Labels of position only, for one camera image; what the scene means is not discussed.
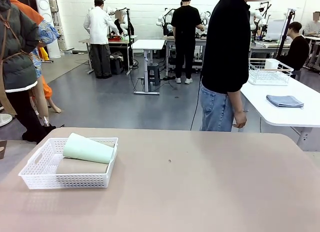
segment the black pants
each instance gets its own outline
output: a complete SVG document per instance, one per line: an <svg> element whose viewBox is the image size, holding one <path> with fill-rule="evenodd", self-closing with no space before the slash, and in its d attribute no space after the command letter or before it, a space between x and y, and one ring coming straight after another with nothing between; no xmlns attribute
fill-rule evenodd
<svg viewBox="0 0 320 232"><path fill-rule="evenodd" d="M31 106L28 91L6 93L11 105L15 109L17 120L26 128L26 130L33 135L35 141L40 143L47 133L41 126L41 123Z"/></svg>
<svg viewBox="0 0 320 232"><path fill-rule="evenodd" d="M195 43L176 43L175 76L181 77L182 67L185 63L185 77L190 79L192 65L195 57Z"/></svg>
<svg viewBox="0 0 320 232"><path fill-rule="evenodd" d="M97 77L111 75L109 45L91 44L92 67Z"/></svg>

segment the person in green jacket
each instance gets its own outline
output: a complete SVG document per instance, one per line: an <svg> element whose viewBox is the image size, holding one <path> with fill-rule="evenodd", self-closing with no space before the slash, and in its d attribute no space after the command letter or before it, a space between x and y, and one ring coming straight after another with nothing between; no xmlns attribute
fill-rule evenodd
<svg viewBox="0 0 320 232"><path fill-rule="evenodd" d="M10 0L0 0L0 41L0 101L31 134L28 141L39 143L47 133L29 97L29 90L37 84L29 53L39 43L39 31L32 20L11 5Z"/></svg>

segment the blue jeans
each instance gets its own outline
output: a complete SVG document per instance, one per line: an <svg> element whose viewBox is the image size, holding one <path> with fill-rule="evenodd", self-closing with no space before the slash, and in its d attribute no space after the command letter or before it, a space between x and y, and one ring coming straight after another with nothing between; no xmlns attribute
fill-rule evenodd
<svg viewBox="0 0 320 232"><path fill-rule="evenodd" d="M201 131L231 132L234 110L227 94L216 93L201 84Z"/></svg>

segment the green jacket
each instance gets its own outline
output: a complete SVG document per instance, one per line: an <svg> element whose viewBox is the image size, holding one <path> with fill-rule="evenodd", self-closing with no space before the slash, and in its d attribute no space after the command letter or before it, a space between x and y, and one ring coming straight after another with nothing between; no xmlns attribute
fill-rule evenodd
<svg viewBox="0 0 320 232"><path fill-rule="evenodd" d="M23 50L32 52L39 43L39 32L37 25L30 20L10 0L0 0L0 14L7 19L8 10L11 9L9 24L20 41L14 37L10 29L6 32L6 43L3 59ZM6 27L0 20L0 41L4 41ZM20 54L6 59L3 63L3 81L5 92L18 92L28 90L36 85L37 76L32 60L28 54Z"/></svg>

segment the white plastic basket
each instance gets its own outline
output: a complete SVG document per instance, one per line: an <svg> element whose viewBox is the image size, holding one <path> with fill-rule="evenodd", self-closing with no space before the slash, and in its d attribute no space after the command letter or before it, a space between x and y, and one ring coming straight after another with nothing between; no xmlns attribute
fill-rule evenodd
<svg viewBox="0 0 320 232"><path fill-rule="evenodd" d="M293 68L276 59L249 59L249 82L253 85L288 85Z"/></svg>
<svg viewBox="0 0 320 232"><path fill-rule="evenodd" d="M62 154L67 138L50 138L28 160L19 176L29 189L107 188L117 156L118 138L91 139L100 143L114 143L113 154L106 173L56 174L58 165L63 159Z"/></svg>

